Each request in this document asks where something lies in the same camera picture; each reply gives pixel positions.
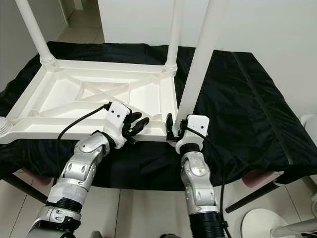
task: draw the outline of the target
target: black tablecloth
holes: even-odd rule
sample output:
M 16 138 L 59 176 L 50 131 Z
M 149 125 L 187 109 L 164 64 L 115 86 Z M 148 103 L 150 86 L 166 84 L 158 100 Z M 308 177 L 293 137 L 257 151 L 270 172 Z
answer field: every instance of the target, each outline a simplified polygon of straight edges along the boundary
M 49 42 L 57 59 L 164 64 L 167 46 L 145 44 L 73 44 Z M 179 47 L 175 76 L 177 103 L 194 48 Z M 6 116 L 40 68 L 35 56 L 0 93 L 0 116 Z M 317 149 L 272 79 L 251 53 L 214 51 L 194 114 L 210 118 L 203 153 L 211 180 L 220 184 L 250 170 L 317 174 Z M 37 175 L 57 176 L 55 140 L 20 139 L 0 145 L 0 179 L 20 167 Z M 64 163 L 76 141 L 59 145 Z M 182 190 L 180 157 L 161 142 L 138 142 L 112 151 L 99 165 L 94 185 L 149 190 Z

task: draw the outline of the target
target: white pole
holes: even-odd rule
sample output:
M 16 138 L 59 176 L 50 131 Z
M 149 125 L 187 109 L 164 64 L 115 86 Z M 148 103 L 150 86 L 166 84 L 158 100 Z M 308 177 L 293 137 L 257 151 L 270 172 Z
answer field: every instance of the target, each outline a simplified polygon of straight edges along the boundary
M 40 61 L 43 64 L 52 63 L 55 61 L 54 56 L 50 53 L 50 50 L 44 40 L 41 30 L 36 22 L 33 12 L 27 0 L 15 0 L 20 13 L 23 17 L 26 27 L 32 37 L 36 49 L 40 54 Z
M 174 75 L 176 74 L 177 70 L 176 57 L 182 26 L 183 5 L 184 0 L 174 1 L 173 20 L 170 31 L 170 43 L 168 46 L 167 60 L 165 63 L 165 68 L 167 70 L 174 70 Z
M 186 119 L 187 115 L 192 114 L 194 111 L 213 49 L 220 33 L 221 20 L 224 17 L 227 4 L 228 0 L 210 0 L 208 3 L 198 45 L 173 126 L 175 135 L 177 135 L 181 120 Z
M 271 230 L 271 236 L 286 237 L 299 233 L 314 233 L 317 231 L 317 218 L 291 224 L 284 227 L 277 227 Z

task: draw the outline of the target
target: black table leg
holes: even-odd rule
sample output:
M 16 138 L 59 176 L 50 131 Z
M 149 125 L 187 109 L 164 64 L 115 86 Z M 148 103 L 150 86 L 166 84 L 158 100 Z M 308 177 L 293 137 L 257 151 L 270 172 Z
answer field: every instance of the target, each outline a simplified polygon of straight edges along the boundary
M 262 197 L 263 195 L 277 189 L 281 185 L 291 183 L 293 181 L 296 181 L 300 178 L 302 178 L 303 175 L 299 174 L 289 174 L 285 172 L 284 174 L 277 177 L 274 181 L 269 182 L 268 184 L 264 185 L 263 187 L 259 188 L 258 190 L 254 191 L 253 193 L 249 194 L 248 196 L 242 198 L 241 200 L 237 201 L 236 203 L 230 205 L 225 210 L 227 213 L 233 212 L 240 207 L 243 207 L 244 205 L 256 200 L 259 197 Z
M 38 201 L 44 204 L 46 203 L 48 197 L 46 197 L 44 194 L 33 188 L 31 185 L 27 184 L 25 181 L 19 179 L 17 176 L 11 174 L 10 176 L 5 177 L 3 180 L 11 184 L 12 186 L 16 187 L 17 189 L 30 195 L 31 197 L 34 197 Z

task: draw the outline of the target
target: black cloth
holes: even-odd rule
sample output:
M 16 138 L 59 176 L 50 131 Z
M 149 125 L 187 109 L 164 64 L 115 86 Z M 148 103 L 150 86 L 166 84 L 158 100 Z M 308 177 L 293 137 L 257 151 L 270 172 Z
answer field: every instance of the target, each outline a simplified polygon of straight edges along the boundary
M 57 59 L 164 64 L 167 46 L 49 42 Z M 177 103 L 186 83 L 194 48 L 179 47 L 175 76 Z M 0 93 L 6 116 L 40 68 L 35 56 Z M 250 170 L 317 174 L 317 149 L 272 79 L 251 53 L 214 51 L 194 114 L 210 118 L 205 160 L 214 185 L 241 178 Z M 76 141 L 62 140 L 63 163 Z M 20 167 L 57 176 L 55 140 L 19 139 L 0 145 L 0 179 Z M 180 156 L 162 142 L 138 142 L 113 150 L 98 166 L 94 185 L 149 190 L 182 190 Z

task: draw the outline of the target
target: tiled floor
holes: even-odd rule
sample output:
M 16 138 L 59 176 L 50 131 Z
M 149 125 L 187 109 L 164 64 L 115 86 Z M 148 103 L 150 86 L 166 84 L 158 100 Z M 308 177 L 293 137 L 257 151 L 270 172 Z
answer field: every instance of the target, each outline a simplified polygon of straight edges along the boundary
M 69 19 L 70 28 L 65 29 L 58 40 L 104 43 L 96 4 L 96 0 L 88 0 L 84 11 L 75 11 Z M 42 193 L 48 194 L 49 187 L 41 187 L 24 173 L 16 174 Z M 301 179 L 282 186 L 235 212 L 225 214 L 232 236 L 240 237 L 243 216 L 254 208 L 270 209 L 290 223 L 313 218 L 311 196 L 317 186 L 308 185 L 308 182 Z M 247 188 L 241 180 L 228 184 L 224 206 L 258 187 Z M 216 187 L 215 191 L 219 200 L 220 187 Z M 4 181 L 0 181 L 0 201 L 0 238 L 24 237 L 42 204 Z M 82 210 L 82 225 L 76 235 L 78 238 L 88 238 L 93 230 L 101 231 L 105 238 L 159 238 L 163 233 L 191 237 L 184 194 L 169 191 L 92 187 Z
M 97 0 L 87 0 L 84 10 L 75 10 L 68 19 L 66 28 L 57 41 L 73 43 L 104 43 Z

